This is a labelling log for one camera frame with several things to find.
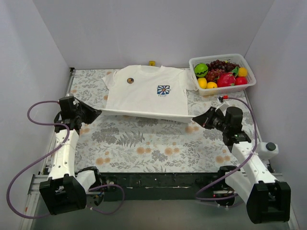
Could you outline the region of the white t-shirt with daisy print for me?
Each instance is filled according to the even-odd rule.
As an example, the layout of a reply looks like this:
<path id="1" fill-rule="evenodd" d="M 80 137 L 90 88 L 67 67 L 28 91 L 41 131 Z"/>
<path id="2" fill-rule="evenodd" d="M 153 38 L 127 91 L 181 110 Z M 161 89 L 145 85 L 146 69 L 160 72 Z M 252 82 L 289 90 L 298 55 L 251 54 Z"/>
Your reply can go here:
<path id="1" fill-rule="evenodd" d="M 196 90 L 191 72 L 172 67 L 130 65 L 103 77 L 108 98 L 103 112 L 189 123 L 187 91 Z"/>

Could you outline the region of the small round brooch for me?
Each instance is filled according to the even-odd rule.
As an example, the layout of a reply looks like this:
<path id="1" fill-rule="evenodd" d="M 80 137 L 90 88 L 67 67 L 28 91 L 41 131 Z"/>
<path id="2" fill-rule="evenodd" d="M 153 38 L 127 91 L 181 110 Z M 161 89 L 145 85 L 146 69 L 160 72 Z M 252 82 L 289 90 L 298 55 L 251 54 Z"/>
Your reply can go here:
<path id="1" fill-rule="evenodd" d="M 133 78 L 128 78 L 127 79 L 127 83 L 128 84 L 133 84 L 134 83 L 134 79 Z"/>

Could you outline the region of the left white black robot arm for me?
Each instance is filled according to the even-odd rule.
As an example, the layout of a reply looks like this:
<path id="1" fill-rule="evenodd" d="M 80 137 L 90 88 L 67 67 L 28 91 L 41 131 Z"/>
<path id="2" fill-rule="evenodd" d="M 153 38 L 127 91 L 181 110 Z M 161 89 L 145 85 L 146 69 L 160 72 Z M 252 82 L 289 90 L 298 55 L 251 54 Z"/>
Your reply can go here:
<path id="1" fill-rule="evenodd" d="M 58 215 L 86 207 L 88 190 L 96 192 L 102 186 L 99 170 L 87 167 L 74 170 L 76 146 L 82 124 L 91 124 L 102 113 L 68 95 L 59 99 L 60 112 L 56 115 L 55 137 L 60 149 L 53 155 L 51 171 L 41 182 L 39 192 L 51 215 Z"/>

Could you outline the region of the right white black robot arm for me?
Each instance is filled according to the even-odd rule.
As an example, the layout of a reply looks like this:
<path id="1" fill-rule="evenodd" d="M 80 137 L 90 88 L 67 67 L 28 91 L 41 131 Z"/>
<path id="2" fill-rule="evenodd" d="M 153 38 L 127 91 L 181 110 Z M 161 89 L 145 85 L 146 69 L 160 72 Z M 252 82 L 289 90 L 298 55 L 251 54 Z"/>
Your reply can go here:
<path id="1" fill-rule="evenodd" d="M 246 204 L 249 219 L 254 224 L 287 222 L 290 219 L 291 188 L 269 172 L 242 126 L 243 112 L 230 106 L 226 112 L 211 107 L 207 112 L 192 118 L 205 129 L 222 132 L 223 142 L 240 162 L 240 165 L 219 176 L 199 192 L 218 184 L 222 190 L 232 188 Z"/>

